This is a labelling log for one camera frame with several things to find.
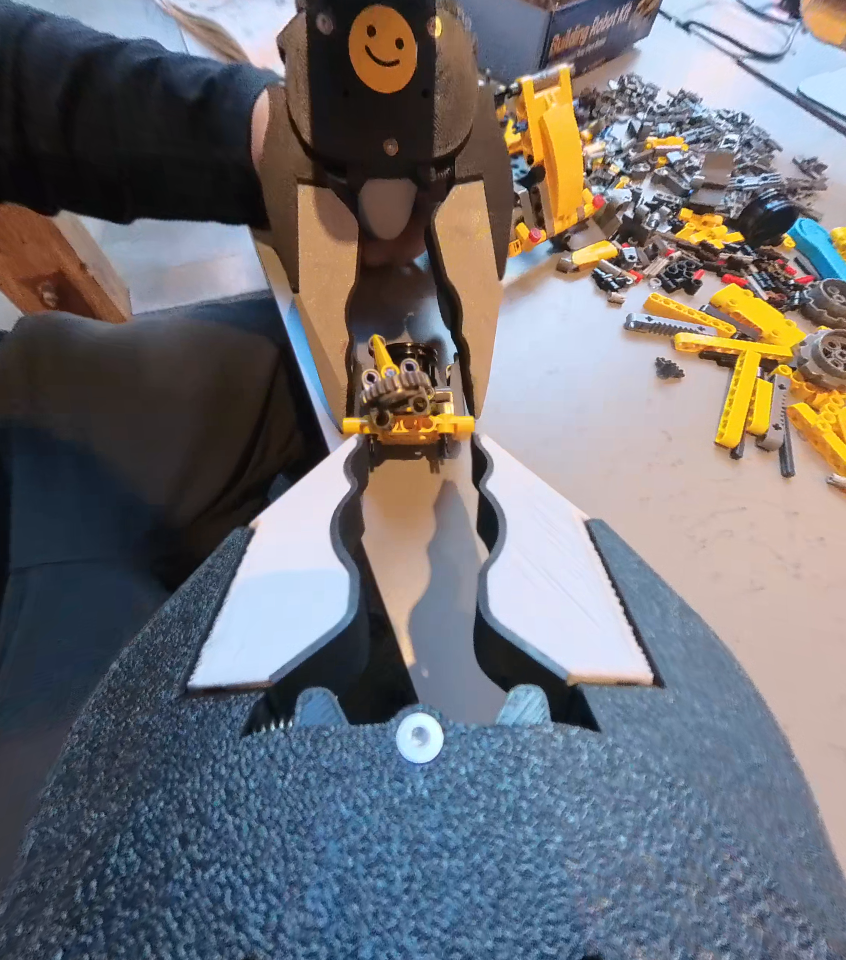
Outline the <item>grey gear brick assembly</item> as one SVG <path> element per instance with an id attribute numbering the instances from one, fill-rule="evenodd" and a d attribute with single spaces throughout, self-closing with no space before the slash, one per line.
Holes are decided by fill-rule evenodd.
<path id="1" fill-rule="evenodd" d="M 436 349 L 424 342 L 368 341 L 371 366 L 360 375 L 357 412 L 387 429 L 398 416 L 432 413 L 438 387 Z"/>

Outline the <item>person's legs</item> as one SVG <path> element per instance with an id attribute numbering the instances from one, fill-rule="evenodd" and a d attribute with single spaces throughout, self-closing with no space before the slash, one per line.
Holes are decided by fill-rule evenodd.
<path id="1" fill-rule="evenodd" d="M 270 297 L 0 331 L 0 809 L 30 805 L 121 649 L 316 427 Z"/>

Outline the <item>yellow beam with holes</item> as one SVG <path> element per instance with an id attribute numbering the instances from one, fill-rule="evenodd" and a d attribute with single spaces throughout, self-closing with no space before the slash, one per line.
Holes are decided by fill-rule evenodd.
<path id="1" fill-rule="evenodd" d="M 718 337 L 731 339 L 738 333 L 736 326 L 724 319 L 706 314 L 685 303 L 658 293 L 651 293 L 643 304 L 647 314 L 672 321 L 691 323 L 697 326 L 709 327 L 716 330 Z"/>

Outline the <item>small yellow grey brick assembly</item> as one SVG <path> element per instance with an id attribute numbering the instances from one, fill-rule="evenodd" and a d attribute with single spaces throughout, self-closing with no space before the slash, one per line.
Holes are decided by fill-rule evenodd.
<path id="1" fill-rule="evenodd" d="M 434 347 L 438 356 L 437 387 L 432 411 L 426 415 L 398 415 L 389 428 L 380 428 L 357 409 L 361 374 L 372 364 L 369 338 L 352 377 L 353 395 L 349 402 L 349 413 L 340 426 L 341 441 L 360 442 L 371 467 L 391 461 L 418 462 L 428 464 L 433 473 L 439 472 L 447 461 L 462 453 L 475 430 L 475 418 L 469 413 L 460 389 L 457 362 L 446 365 L 435 343 L 417 342 Z"/>

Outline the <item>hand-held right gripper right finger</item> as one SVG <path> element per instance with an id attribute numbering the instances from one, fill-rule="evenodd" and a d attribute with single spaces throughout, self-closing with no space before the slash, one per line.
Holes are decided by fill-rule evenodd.
<path id="1" fill-rule="evenodd" d="M 474 650 L 500 689 L 651 687 L 654 670 L 589 516 L 486 434 L 471 440 L 477 534 Z"/>

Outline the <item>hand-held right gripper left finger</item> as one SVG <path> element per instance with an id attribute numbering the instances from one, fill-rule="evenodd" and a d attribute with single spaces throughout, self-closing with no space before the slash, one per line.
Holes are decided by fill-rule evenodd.
<path id="1" fill-rule="evenodd" d="M 347 438 L 250 523 L 189 692 L 265 690 L 289 710 L 303 690 L 352 687 L 369 663 L 355 557 L 368 480 L 367 441 Z"/>

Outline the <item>cluster of long yellow beams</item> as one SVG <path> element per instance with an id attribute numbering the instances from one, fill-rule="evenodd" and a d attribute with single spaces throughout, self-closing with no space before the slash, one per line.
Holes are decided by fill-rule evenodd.
<path id="1" fill-rule="evenodd" d="M 846 491 L 846 392 L 821 390 L 795 370 L 794 352 L 809 334 L 753 290 L 728 283 L 709 305 L 742 324 L 754 340 L 672 336 L 686 354 L 717 354 L 732 362 L 732 377 L 715 436 L 715 444 L 735 449 L 746 434 L 759 441 L 783 442 L 794 428 L 833 471 Z"/>

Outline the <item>grey brick wheel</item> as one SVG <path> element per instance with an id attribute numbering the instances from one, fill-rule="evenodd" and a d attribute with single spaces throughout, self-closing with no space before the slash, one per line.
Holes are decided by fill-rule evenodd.
<path id="1" fill-rule="evenodd" d="M 846 393 L 846 330 L 821 328 L 809 334 L 796 346 L 793 363 L 813 387 Z"/>
<path id="2" fill-rule="evenodd" d="M 815 326 L 846 328 L 846 281 L 825 278 L 809 283 L 801 297 L 800 311 Z"/>

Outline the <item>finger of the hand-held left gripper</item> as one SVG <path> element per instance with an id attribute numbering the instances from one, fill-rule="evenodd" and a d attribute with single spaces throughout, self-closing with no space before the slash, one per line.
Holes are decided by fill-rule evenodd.
<path id="1" fill-rule="evenodd" d="M 483 182 L 455 184 L 434 210 L 429 262 L 440 315 L 453 343 L 459 389 L 470 415 L 479 417 L 504 294 Z"/>
<path id="2" fill-rule="evenodd" d="M 342 426 L 351 393 L 348 318 L 359 278 L 359 223 L 332 189 L 300 183 L 297 229 L 297 308 L 329 414 Z"/>

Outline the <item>yellow pointed panel brick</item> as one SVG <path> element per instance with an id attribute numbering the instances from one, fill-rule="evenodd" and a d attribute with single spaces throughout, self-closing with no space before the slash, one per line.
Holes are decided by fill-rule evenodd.
<path id="1" fill-rule="evenodd" d="M 607 240 L 598 241 L 564 253 L 556 264 L 556 270 L 564 274 L 591 270 L 601 261 L 612 262 L 619 253 L 614 243 Z"/>

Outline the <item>person's left forearm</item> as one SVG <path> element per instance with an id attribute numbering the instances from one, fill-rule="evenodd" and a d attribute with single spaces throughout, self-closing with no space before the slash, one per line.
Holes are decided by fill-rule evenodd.
<path id="1" fill-rule="evenodd" d="M 266 230 L 251 125 L 275 82 L 0 2 L 0 204 Z"/>

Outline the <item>light grey desk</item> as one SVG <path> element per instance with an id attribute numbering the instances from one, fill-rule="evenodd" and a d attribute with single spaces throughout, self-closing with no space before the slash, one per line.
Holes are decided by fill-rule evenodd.
<path id="1" fill-rule="evenodd" d="M 406 176 L 461 394 L 479 411 L 509 167 L 460 18 L 309 2 L 280 33 L 261 176 L 272 244 L 336 422 L 355 402 L 356 190 Z M 799 765 L 707 625 L 606 524 L 472 439 L 477 662 L 491 726 L 420 763 L 341 726 L 273 958 L 846 958 L 846 880 Z"/>

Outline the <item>blue curved brick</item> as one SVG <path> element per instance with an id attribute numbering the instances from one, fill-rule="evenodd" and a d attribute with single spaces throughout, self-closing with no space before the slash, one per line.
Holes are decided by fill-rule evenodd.
<path id="1" fill-rule="evenodd" d="M 838 253 L 827 230 L 817 221 L 797 218 L 788 235 L 796 251 L 810 263 L 821 280 L 846 282 L 846 260 Z"/>

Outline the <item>blue cardboard kit box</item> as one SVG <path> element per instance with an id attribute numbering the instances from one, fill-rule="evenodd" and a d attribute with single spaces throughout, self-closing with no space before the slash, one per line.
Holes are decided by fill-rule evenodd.
<path id="1" fill-rule="evenodd" d="M 461 1 L 479 66 L 514 81 L 553 66 L 576 74 L 612 60 L 649 35 L 659 1 Z"/>

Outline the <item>wooden desk leg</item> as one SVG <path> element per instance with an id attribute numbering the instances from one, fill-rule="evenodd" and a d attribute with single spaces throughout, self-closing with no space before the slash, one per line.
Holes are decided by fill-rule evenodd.
<path id="1" fill-rule="evenodd" d="M 129 288 L 81 219 L 0 203 L 0 293 L 24 314 L 55 310 L 111 324 L 132 316 Z"/>

